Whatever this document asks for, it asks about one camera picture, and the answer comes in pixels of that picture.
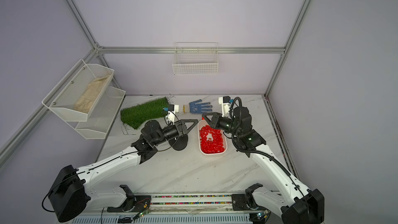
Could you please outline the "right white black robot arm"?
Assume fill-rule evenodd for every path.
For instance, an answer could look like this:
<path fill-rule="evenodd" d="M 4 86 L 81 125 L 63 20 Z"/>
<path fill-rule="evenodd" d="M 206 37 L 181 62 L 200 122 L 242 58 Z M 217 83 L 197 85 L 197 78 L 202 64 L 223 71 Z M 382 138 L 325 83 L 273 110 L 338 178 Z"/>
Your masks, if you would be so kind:
<path fill-rule="evenodd" d="M 240 97 L 234 98 L 228 106 L 228 112 L 204 113 L 202 117 L 211 128 L 229 133 L 236 151 L 251 158 L 279 190 L 276 194 L 256 184 L 247 189 L 247 205 L 264 207 L 285 224 L 324 223 L 323 194 L 302 183 L 273 154 L 266 140 L 253 128 L 252 116 Z"/>

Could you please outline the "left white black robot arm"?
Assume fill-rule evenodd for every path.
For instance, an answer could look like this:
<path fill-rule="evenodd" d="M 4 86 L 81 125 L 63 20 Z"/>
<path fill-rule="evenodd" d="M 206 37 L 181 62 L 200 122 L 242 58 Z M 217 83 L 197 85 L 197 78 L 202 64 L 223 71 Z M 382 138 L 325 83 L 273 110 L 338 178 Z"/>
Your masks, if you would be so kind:
<path fill-rule="evenodd" d="M 162 143 L 168 142 L 178 151 L 185 149 L 188 134 L 197 124 L 196 119 L 182 119 L 163 128 L 158 121 L 150 120 L 141 129 L 139 139 L 123 151 L 87 166 L 64 167 L 45 196 L 51 203 L 51 212 L 58 222 L 66 223 L 89 209 L 132 211 L 138 200 L 127 185 L 110 190 L 96 190 L 96 186 L 123 170 L 148 161 L 159 153 L 157 146 Z"/>

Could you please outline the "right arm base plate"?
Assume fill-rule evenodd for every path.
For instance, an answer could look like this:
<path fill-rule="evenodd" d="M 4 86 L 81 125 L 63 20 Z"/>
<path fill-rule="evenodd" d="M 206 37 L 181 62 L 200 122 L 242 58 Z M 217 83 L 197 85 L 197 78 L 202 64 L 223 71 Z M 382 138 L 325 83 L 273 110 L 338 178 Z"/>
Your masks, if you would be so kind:
<path fill-rule="evenodd" d="M 269 209 L 258 205 L 252 194 L 232 194 L 232 207 L 234 211 L 266 211 Z"/>

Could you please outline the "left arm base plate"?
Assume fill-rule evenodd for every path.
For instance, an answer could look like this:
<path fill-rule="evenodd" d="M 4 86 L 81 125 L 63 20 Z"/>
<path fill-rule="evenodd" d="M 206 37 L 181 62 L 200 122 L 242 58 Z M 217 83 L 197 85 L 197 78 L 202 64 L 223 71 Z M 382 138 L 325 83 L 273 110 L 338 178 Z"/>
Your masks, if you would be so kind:
<path fill-rule="evenodd" d="M 150 208 L 152 197 L 147 196 L 134 196 L 127 197 L 126 200 L 119 207 L 108 207 L 108 213 L 121 213 L 121 212 L 142 212 L 145 208 Z"/>

